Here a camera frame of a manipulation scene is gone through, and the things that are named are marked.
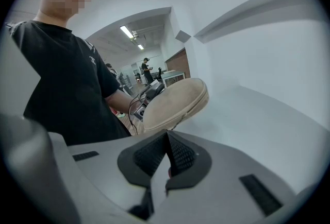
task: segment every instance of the person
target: person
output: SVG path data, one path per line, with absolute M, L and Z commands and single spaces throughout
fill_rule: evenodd
M 148 84 L 151 84 L 151 83 L 154 81 L 154 79 L 153 79 L 153 77 L 152 77 L 151 74 L 150 74 L 150 70 L 152 70 L 152 68 L 148 68 L 148 66 L 146 65 L 146 63 L 147 63 L 148 61 L 149 61 L 148 58 L 144 58 L 141 67 L 142 67 L 142 69 L 143 69 L 143 71 L 144 71 L 144 76 L 145 76 L 145 78 L 147 79 Z
M 122 91 L 122 92 L 124 92 L 124 90 L 123 90 L 123 86 L 121 85 L 121 83 L 120 83 L 120 81 L 119 81 L 119 75 L 118 75 L 118 73 L 117 73 L 117 71 L 114 69 L 114 68 L 112 68 L 112 65 L 111 64 L 109 64 L 109 63 L 107 63 L 107 64 L 105 64 L 107 67 L 108 67 L 108 69 L 109 69 L 109 71 L 112 73 L 112 75 L 113 75 L 113 77 L 116 79 L 116 81 L 118 82 L 118 84 L 119 84 L 119 90 L 120 91 Z M 116 116 L 118 117 L 118 118 L 122 118 L 122 117 L 125 117 L 125 113 L 123 113 L 123 112 L 117 112 L 117 114 L 116 114 Z
M 128 113 L 132 98 L 119 90 L 95 46 L 66 28 L 84 1 L 41 0 L 33 20 L 10 28 L 17 46 L 41 77 L 24 116 L 61 134 L 67 145 L 130 136 L 109 106 Z

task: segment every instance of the desk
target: desk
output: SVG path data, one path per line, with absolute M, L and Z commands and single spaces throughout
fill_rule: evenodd
M 178 82 L 178 81 L 186 78 L 185 72 L 183 72 L 183 71 L 172 71 L 172 72 L 168 72 L 165 74 L 161 74 L 160 76 L 163 80 L 165 88 L 169 87 L 170 85 L 174 84 L 175 82 Z

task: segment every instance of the person standing in background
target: person standing in background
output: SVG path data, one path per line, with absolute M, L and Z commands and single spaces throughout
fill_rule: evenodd
M 153 77 L 150 74 L 150 70 L 152 70 L 152 68 L 148 68 L 148 66 L 146 65 L 146 63 L 148 61 L 149 61 L 148 58 L 144 58 L 141 67 L 142 67 L 142 69 L 144 71 L 144 76 L 147 79 L 148 84 L 150 85 L 154 81 L 154 79 L 153 79 Z
M 107 64 L 105 64 L 107 67 L 108 67 L 108 69 L 109 69 L 109 71 L 112 73 L 112 75 L 113 75 L 113 77 L 116 79 L 116 81 L 119 83 L 119 90 L 120 91 L 122 91 L 122 92 L 124 92 L 124 90 L 123 90 L 123 86 L 122 86 L 122 84 L 120 83 L 120 81 L 119 81 L 119 75 L 118 75 L 118 72 L 114 69 L 114 68 L 112 68 L 112 65 L 111 64 L 109 64 L 109 63 L 107 63 Z M 123 112 L 117 112 L 117 114 L 116 114 L 116 116 L 118 117 L 118 118 L 121 118 L 121 117 L 125 117 L 125 113 L 123 113 Z

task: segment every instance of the black t-shirt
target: black t-shirt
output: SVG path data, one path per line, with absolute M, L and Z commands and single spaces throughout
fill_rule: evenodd
M 37 21 L 23 22 L 11 34 L 41 77 L 24 116 L 61 134 L 67 145 L 130 136 L 104 99 L 119 84 L 92 44 Z
M 143 71 L 148 69 L 148 67 L 145 63 L 142 63 L 141 67 L 142 67 Z M 144 71 L 144 75 L 145 76 L 151 76 L 150 71 Z

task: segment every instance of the shirt logo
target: shirt logo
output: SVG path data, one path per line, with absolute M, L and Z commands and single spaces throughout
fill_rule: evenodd
M 92 63 L 93 63 L 94 65 L 96 65 L 96 64 L 95 64 L 95 59 L 94 59 L 93 57 L 91 57 L 91 56 L 90 56 L 90 59 L 91 59 Z

